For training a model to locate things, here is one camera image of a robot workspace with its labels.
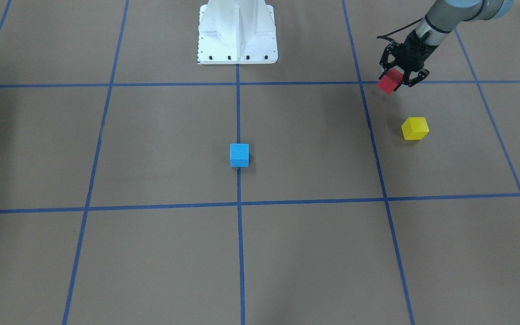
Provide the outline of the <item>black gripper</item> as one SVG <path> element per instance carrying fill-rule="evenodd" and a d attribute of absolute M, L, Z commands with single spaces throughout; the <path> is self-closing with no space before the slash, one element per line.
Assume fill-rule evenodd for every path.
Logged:
<path fill-rule="evenodd" d="M 430 71 L 423 68 L 425 61 L 433 54 L 434 46 L 427 44 L 430 35 L 407 35 L 403 43 L 393 40 L 383 50 L 380 58 L 382 68 L 379 78 L 395 67 L 403 72 L 401 86 L 413 87 L 429 76 Z"/>

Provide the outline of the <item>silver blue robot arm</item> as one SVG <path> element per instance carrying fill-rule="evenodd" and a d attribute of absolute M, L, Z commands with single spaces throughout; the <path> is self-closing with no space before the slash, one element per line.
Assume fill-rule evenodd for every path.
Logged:
<path fill-rule="evenodd" d="M 380 59 L 382 74 L 377 86 L 386 94 L 400 86 L 413 87 L 429 76 L 425 61 L 463 21 L 497 19 L 508 13 L 513 0 L 436 0 L 403 42 L 392 32 L 379 36 L 388 41 Z"/>

